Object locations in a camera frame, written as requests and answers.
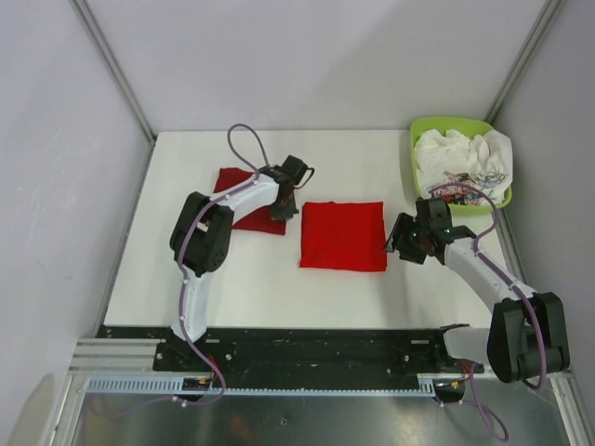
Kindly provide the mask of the dark red shirt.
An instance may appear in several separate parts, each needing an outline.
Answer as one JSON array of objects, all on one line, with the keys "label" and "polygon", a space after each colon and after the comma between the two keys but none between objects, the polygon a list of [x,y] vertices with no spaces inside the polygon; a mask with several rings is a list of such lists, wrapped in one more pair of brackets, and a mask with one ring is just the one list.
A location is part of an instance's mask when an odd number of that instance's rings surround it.
[{"label": "dark red shirt", "polygon": [[[218,171],[213,192],[218,193],[239,185],[248,180],[252,174],[236,167],[224,167]],[[260,207],[251,214],[237,221],[233,228],[235,230],[250,230],[264,232],[273,235],[285,236],[286,223],[271,218],[270,210],[267,206]]]}]

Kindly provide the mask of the bright red kungfu t-shirt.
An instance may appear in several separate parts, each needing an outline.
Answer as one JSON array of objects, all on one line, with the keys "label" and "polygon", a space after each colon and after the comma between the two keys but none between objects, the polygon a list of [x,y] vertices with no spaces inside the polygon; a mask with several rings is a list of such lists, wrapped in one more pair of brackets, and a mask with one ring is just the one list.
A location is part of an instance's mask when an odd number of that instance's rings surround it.
[{"label": "bright red kungfu t-shirt", "polygon": [[385,225],[382,202],[303,205],[301,255],[303,269],[384,272]]}]

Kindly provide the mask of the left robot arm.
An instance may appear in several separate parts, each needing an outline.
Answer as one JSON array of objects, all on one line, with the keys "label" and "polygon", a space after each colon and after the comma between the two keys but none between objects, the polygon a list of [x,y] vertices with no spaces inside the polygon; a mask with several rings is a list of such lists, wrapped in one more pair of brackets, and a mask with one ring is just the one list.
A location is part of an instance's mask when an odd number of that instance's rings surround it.
[{"label": "left robot arm", "polygon": [[261,208],[273,221],[292,219],[298,214],[296,191],[314,173],[314,168],[289,155],[282,164],[263,166],[217,194],[193,192],[187,197],[169,241],[183,276],[178,316],[171,326],[183,339],[172,356],[183,370],[192,372],[204,364],[205,348],[196,341],[207,329],[210,285],[229,253],[234,224]]}]

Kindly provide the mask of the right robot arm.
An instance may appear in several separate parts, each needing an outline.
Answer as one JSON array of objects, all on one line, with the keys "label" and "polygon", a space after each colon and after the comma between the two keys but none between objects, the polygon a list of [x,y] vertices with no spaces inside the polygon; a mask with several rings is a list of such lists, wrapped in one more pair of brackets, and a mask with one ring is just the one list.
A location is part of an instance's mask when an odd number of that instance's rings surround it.
[{"label": "right robot arm", "polygon": [[488,365],[504,383],[540,387],[548,374],[570,366],[562,300],[539,293],[496,263],[470,228],[454,225],[442,198],[419,199],[414,215],[401,213],[385,249],[423,264],[429,257],[457,274],[491,312],[488,328],[444,329],[443,341],[429,349],[430,365],[452,372],[462,360]]}]

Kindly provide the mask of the white printed t-shirt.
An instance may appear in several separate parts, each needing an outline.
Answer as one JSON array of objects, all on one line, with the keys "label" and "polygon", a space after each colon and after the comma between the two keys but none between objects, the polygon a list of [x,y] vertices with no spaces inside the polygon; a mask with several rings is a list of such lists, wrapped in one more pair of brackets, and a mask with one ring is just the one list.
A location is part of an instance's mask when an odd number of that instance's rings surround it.
[{"label": "white printed t-shirt", "polygon": [[513,180],[509,137],[490,130],[472,138],[455,129],[420,135],[414,145],[419,194],[440,195],[450,203],[480,206],[502,204]]}]

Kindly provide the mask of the green plastic basket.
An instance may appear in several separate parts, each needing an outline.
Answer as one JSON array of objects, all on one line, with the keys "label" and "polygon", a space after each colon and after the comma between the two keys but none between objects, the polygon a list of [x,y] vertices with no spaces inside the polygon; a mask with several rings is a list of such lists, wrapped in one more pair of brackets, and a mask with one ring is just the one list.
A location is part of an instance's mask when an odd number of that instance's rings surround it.
[{"label": "green plastic basket", "polygon": [[416,193],[443,197],[456,215],[480,215],[512,198],[513,153],[509,137],[488,123],[433,116],[410,127]]}]

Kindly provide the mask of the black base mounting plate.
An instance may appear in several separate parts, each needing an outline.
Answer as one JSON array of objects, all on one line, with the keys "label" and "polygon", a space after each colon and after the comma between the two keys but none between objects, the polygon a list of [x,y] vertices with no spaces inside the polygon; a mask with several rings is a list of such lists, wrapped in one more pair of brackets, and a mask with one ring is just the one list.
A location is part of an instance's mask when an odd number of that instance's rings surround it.
[{"label": "black base mounting plate", "polygon": [[208,361],[234,384],[383,384],[417,374],[460,374],[442,329],[317,330],[210,328],[189,346],[174,335],[159,343],[159,372],[206,373]]}]

